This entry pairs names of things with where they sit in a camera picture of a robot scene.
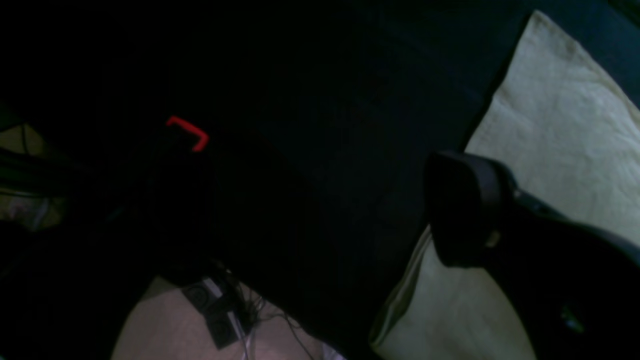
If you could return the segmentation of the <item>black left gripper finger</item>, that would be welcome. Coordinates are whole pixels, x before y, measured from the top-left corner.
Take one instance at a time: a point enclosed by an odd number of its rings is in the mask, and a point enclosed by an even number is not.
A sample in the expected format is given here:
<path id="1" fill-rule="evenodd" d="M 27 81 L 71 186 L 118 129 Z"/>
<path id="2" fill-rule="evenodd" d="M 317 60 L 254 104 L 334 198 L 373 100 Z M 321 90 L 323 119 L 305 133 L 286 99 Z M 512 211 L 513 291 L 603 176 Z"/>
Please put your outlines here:
<path id="1" fill-rule="evenodd" d="M 499 161 L 430 153 L 425 198 L 449 268 L 482 268 L 539 360 L 639 358 L 639 246 L 519 189 Z"/>

